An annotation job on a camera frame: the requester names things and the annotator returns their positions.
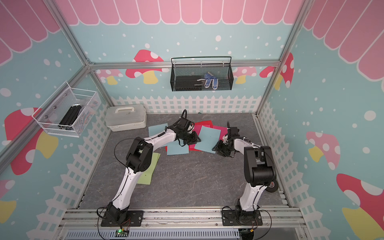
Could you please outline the blue paper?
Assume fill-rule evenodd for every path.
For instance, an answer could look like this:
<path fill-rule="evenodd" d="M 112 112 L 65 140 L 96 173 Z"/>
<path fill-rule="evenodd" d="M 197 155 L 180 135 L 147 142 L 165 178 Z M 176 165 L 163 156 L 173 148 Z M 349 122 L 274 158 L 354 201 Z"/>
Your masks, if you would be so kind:
<path fill-rule="evenodd" d="M 189 146 L 182 140 L 176 140 L 167 144 L 167 155 L 185 155 L 189 153 Z"/>
<path fill-rule="evenodd" d="M 149 137 L 152 136 L 157 136 L 160 133 L 162 133 L 166 128 L 168 127 L 168 124 L 160 124 L 160 125 L 155 125 L 155 126 L 149 126 L 148 131 L 149 131 Z"/>
<path fill-rule="evenodd" d="M 220 134 L 220 130 L 202 126 L 199 133 L 199 138 L 201 141 L 195 144 L 195 149 L 215 154 L 216 152 L 213 150 L 213 148 L 219 141 Z"/>

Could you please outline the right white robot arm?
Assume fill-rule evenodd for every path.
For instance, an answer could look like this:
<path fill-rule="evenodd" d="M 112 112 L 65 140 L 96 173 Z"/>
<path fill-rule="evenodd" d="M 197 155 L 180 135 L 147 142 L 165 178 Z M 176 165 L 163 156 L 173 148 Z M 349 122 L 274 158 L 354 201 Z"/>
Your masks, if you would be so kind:
<path fill-rule="evenodd" d="M 277 178 L 272 149 L 259 146 L 246 137 L 239 129 L 227 123 L 227 134 L 217 142 L 213 151 L 222 157 L 244 156 L 244 176 L 247 182 L 243 195 L 235 207 L 225 206 L 221 210 L 223 226 L 249 226 L 257 228 L 263 224 L 259 200 L 264 191 Z"/>

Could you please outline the large green paper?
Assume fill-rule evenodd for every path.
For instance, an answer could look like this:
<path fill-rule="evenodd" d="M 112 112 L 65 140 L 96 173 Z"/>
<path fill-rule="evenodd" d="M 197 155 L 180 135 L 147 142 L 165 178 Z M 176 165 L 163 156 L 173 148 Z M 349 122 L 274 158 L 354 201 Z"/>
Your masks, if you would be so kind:
<path fill-rule="evenodd" d="M 152 155 L 152 161 L 149 166 L 149 168 L 143 172 L 143 174 L 140 176 L 138 180 L 138 184 L 140 185 L 150 185 L 152 182 L 152 176 L 155 171 L 155 168 L 157 166 L 157 163 L 159 161 L 161 154 L 159 153 L 153 153 Z"/>

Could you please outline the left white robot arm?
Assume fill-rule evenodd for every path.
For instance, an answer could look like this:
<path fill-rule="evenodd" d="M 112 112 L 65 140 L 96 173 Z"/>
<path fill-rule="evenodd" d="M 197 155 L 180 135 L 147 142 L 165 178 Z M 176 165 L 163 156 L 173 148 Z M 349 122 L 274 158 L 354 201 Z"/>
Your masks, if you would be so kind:
<path fill-rule="evenodd" d="M 132 223 L 132 215 L 129 211 L 132 194 L 139 178 L 150 167 L 153 152 L 174 141 L 181 147 L 199 143 L 201 139 L 194 131 L 194 127 L 195 123 L 188 119 L 187 110 L 183 110 L 179 119 L 165 127 L 162 132 L 148 138 L 133 139 L 124 163 L 126 171 L 116 196 L 106 207 L 97 209 L 102 227 L 122 228 Z"/>

